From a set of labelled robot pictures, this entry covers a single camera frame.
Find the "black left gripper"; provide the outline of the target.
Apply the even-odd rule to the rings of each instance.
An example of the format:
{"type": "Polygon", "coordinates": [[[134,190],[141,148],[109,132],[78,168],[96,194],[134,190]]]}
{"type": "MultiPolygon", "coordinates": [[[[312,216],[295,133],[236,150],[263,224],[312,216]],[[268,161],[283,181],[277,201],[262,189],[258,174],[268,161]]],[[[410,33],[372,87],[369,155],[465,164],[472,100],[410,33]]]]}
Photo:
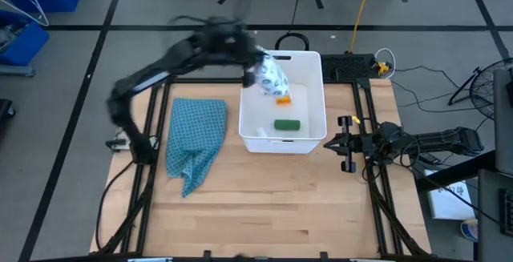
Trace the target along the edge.
{"type": "Polygon", "coordinates": [[[243,67],[241,77],[243,88],[251,87],[257,81],[257,64],[269,58],[269,53],[257,46],[247,33],[228,38],[228,60],[231,64],[243,67]]]}

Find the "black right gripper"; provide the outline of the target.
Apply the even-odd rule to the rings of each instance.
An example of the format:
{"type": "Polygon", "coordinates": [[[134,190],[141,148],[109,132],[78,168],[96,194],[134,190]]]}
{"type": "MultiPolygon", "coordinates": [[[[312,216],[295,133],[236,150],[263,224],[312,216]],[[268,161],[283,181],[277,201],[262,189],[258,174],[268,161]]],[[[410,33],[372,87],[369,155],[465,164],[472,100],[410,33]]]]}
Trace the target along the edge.
{"type": "Polygon", "coordinates": [[[341,162],[341,170],[343,172],[354,173],[356,171],[356,162],[353,160],[353,154],[360,153],[369,157],[375,151],[372,134],[351,134],[349,131],[349,128],[355,123],[359,127],[365,127],[365,122],[367,121],[369,119],[359,119],[354,115],[339,116],[337,123],[341,127],[341,133],[337,133],[324,145],[324,148],[345,157],[341,162]]]}

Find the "white printed gauze package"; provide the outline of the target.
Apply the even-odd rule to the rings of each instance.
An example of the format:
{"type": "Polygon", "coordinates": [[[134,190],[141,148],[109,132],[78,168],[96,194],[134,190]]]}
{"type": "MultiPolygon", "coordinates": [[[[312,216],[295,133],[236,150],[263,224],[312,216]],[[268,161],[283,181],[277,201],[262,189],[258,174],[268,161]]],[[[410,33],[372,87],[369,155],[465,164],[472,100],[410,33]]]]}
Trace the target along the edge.
{"type": "Polygon", "coordinates": [[[256,47],[263,53],[263,59],[253,67],[255,81],[264,95],[284,98],[289,95],[289,80],[276,59],[261,46],[256,47]]]}

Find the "green rectangular block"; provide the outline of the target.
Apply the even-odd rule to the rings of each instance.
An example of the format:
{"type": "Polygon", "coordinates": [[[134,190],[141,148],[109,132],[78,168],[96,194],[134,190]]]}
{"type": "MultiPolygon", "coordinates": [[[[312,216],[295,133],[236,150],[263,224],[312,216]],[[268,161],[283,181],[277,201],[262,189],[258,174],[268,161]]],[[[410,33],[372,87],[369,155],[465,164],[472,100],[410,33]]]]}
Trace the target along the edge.
{"type": "Polygon", "coordinates": [[[275,119],[273,126],[278,131],[299,131],[301,129],[301,121],[296,119],[275,119]]]}

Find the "white plastic bin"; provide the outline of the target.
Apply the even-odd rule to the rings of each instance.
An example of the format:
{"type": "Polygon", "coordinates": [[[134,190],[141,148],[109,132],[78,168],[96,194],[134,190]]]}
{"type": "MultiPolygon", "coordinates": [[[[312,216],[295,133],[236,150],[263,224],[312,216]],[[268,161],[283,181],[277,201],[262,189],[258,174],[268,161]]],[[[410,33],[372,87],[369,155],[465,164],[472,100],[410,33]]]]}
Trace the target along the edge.
{"type": "Polygon", "coordinates": [[[315,51],[271,50],[269,52],[289,80],[292,103],[276,105],[258,85],[240,91],[239,134],[250,152],[308,154],[326,136],[327,123],[321,56],[315,51]],[[299,131],[274,129],[275,119],[301,121],[299,131]],[[262,127],[267,136],[259,137],[262,127]]]}

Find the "black perforated box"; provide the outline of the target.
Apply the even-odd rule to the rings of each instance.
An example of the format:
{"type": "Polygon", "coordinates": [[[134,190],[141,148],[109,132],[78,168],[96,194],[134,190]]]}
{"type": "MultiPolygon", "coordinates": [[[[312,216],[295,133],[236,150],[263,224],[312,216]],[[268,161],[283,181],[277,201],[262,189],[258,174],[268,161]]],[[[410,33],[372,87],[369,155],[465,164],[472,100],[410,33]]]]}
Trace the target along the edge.
{"type": "Polygon", "coordinates": [[[325,80],[379,78],[378,61],[372,54],[322,54],[321,67],[325,80]]]}

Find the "teal patterned cloth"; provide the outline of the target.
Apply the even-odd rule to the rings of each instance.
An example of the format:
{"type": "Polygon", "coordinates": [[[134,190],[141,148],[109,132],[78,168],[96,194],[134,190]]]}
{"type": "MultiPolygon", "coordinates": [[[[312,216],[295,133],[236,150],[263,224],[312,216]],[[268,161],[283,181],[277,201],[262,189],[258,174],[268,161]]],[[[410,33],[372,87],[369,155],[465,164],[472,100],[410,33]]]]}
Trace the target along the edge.
{"type": "Polygon", "coordinates": [[[227,114],[222,99],[172,101],[166,170],[168,177],[183,180],[183,197],[205,181],[224,143],[227,114]]]}

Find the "white printed paper box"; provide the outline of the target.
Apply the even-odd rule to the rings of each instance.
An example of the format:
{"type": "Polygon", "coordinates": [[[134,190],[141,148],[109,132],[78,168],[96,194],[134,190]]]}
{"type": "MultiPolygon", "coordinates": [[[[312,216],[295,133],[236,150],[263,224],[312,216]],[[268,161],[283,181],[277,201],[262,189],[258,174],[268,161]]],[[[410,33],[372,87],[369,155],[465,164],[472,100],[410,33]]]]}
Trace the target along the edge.
{"type": "MultiPolygon", "coordinates": [[[[463,181],[446,186],[458,197],[471,202],[469,187],[463,181]]],[[[472,207],[466,205],[455,195],[447,190],[438,188],[427,193],[430,205],[430,214],[436,220],[472,220],[475,218],[475,211],[472,207]]]]}

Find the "black floor fan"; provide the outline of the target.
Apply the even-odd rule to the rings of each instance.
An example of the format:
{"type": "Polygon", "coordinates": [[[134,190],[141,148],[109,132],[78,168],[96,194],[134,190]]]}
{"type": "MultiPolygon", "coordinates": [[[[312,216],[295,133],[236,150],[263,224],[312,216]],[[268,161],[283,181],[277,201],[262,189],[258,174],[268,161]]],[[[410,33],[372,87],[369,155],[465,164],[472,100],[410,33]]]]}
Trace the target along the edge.
{"type": "Polygon", "coordinates": [[[488,67],[477,67],[470,78],[450,97],[448,105],[469,99],[481,114],[494,119],[494,78],[495,71],[513,70],[513,58],[506,58],[488,67]]]}

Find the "grey monitor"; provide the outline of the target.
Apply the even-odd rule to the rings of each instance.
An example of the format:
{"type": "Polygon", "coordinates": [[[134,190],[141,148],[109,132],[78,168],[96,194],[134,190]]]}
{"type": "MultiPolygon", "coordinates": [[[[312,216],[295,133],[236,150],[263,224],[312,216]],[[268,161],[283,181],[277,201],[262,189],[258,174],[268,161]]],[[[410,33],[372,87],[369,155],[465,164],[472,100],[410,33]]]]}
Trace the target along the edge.
{"type": "Polygon", "coordinates": [[[495,164],[513,176],[513,80],[508,70],[493,72],[495,164]]]}

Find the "black metal table frame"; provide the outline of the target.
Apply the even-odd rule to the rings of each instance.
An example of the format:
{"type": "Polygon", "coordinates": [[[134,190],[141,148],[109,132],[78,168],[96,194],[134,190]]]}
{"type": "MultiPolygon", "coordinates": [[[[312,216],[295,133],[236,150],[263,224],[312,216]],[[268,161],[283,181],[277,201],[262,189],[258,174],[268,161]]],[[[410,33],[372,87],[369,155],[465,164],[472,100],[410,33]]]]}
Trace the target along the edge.
{"type": "Polygon", "coordinates": [[[307,155],[254,154],[238,133],[240,84],[234,79],[179,79],[134,99],[137,124],[168,137],[176,98],[223,99],[228,104],[224,145],[203,185],[181,195],[164,158],[136,166],[113,155],[111,188],[99,227],[103,243],[118,231],[152,175],[151,193],[119,245],[137,256],[267,256],[374,258],[404,253],[398,234],[372,203],[360,173],[341,171],[341,157],[323,147],[307,155]]]}

